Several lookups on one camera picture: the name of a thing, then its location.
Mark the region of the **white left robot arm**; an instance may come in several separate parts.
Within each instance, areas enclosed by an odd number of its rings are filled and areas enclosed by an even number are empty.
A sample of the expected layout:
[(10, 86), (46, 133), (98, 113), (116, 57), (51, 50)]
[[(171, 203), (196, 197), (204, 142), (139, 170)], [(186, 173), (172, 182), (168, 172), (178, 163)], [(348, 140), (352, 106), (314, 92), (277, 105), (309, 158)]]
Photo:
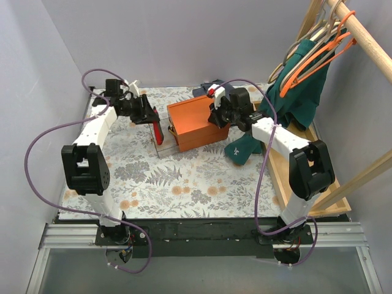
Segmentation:
[(164, 135), (158, 111), (150, 105), (146, 94), (140, 93), (138, 81), (127, 84), (108, 79), (105, 91), (92, 103), (90, 120), (71, 145), (62, 147), (61, 157), (67, 187), (84, 196), (99, 214), (104, 237), (123, 245), (130, 239), (130, 230), (118, 222), (125, 219), (125, 214), (108, 191), (110, 171), (102, 152), (109, 130), (120, 116), (136, 125), (153, 125), (155, 139), (162, 144)]

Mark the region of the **orange wooden drawer box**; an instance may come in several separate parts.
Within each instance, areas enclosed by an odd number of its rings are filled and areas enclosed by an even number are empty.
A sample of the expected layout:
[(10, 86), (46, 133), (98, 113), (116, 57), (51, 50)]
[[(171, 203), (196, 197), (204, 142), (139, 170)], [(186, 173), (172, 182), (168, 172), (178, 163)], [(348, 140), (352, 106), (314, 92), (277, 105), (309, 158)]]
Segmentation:
[(207, 96), (177, 102), (167, 106), (170, 125), (181, 152), (225, 140), (229, 125), (220, 129), (208, 121), (209, 106), (213, 101)]

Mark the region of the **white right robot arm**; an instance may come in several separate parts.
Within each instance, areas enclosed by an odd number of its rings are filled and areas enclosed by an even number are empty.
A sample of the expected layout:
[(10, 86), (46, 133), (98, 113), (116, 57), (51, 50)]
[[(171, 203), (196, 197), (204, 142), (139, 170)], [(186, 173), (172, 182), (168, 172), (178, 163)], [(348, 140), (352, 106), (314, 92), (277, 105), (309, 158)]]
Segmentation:
[(316, 199), (335, 182), (326, 144), (309, 141), (278, 125), (262, 111), (254, 110), (246, 88), (225, 92), (213, 84), (206, 95), (213, 100), (208, 121), (219, 128), (236, 125), (252, 138), (267, 143), (288, 161), (291, 197), (276, 221), (276, 226), (259, 233), (266, 239), (294, 242), (306, 224)]

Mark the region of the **red utility knife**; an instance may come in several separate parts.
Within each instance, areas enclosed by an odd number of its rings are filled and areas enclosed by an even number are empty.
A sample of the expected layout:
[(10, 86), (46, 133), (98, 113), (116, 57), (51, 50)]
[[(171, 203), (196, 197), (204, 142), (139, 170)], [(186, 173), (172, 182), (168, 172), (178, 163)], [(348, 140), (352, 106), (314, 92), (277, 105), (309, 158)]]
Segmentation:
[(160, 118), (156, 107), (153, 107), (153, 112), (155, 114), (155, 118), (153, 120), (154, 135), (157, 144), (160, 146), (164, 142), (164, 134), (160, 125)]

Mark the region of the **yellow utility knife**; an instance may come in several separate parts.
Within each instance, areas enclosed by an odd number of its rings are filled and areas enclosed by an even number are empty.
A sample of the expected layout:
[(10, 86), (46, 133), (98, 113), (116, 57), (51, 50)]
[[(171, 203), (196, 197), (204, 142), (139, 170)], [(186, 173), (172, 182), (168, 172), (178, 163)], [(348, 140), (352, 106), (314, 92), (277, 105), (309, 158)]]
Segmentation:
[(168, 131), (173, 135), (176, 136), (175, 131), (173, 130), (173, 128), (171, 126), (168, 126)]

